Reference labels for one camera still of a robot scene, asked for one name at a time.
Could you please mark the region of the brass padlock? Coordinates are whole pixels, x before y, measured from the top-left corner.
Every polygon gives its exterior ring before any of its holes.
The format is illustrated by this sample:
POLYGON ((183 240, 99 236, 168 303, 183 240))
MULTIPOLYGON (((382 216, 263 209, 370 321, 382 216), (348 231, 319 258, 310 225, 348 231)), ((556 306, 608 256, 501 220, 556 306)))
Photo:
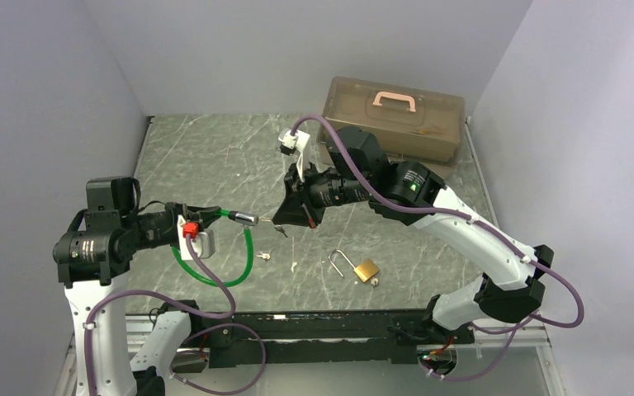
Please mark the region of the brass padlock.
POLYGON ((344 277, 344 273, 338 267, 336 257, 341 257, 352 269, 355 276, 362 282, 366 283, 372 279, 377 278, 380 273, 380 268, 374 263, 373 260, 367 259, 358 265, 355 265, 350 257, 340 249, 334 249, 329 255, 328 260, 331 267, 341 276, 344 277))

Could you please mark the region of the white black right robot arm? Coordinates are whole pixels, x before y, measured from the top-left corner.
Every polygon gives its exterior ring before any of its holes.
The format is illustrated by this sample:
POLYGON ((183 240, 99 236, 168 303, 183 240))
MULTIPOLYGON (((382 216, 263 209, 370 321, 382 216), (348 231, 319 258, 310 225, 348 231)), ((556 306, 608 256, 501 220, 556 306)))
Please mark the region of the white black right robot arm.
POLYGON ((436 214, 393 210, 373 198, 349 169, 335 142, 328 139, 334 165, 318 172, 313 163, 290 165, 286 194, 272 217, 275 225, 316 228, 326 208, 365 201, 379 215, 441 239, 475 263, 482 275, 449 294, 432 297, 422 320, 424 336, 442 342, 462 325, 479 318, 519 323, 542 304, 546 287, 532 261, 550 266, 553 251, 545 246, 505 244, 497 228, 466 205, 443 179, 415 161, 391 162, 376 136, 356 126, 338 131, 358 170, 389 202, 409 208, 436 206, 436 214))

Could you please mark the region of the silver key bunch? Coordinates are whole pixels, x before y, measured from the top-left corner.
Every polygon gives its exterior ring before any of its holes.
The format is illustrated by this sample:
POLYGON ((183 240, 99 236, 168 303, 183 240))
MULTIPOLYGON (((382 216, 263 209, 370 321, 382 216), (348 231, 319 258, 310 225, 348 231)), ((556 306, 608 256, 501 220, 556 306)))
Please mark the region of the silver key bunch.
POLYGON ((271 254, 269 252, 259 252, 257 257, 263 259, 264 261, 268 261, 271 259, 271 254))

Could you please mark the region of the beige plastic toolbox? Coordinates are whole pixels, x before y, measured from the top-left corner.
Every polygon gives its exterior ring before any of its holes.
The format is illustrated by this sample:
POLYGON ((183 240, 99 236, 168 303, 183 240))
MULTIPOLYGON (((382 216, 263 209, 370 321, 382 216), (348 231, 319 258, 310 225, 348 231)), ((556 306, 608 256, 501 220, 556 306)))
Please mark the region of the beige plastic toolbox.
POLYGON ((414 160, 447 178, 463 147, 463 97, 356 78, 332 79, 322 116, 377 137, 388 157, 414 160))

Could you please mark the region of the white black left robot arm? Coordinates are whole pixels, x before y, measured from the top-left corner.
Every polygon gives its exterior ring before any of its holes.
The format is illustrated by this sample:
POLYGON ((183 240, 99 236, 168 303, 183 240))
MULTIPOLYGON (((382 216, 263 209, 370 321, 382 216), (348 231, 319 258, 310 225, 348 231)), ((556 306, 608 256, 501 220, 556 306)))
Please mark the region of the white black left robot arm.
POLYGON ((143 355, 130 358, 125 302, 130 264, 140 250, 178 247, 181 220, 205 230, 219 217, 219 207, 166 202, 163 210, 144 213, 140 183, 133 177, 95 178, 86 184, 87 206, 73 218, 54 245, 58 280, 69 302, 76 342, 78 395, 163 395, 164 368, 171 346, 196 345, 204 323, 171 311, 147 342, 143 355))

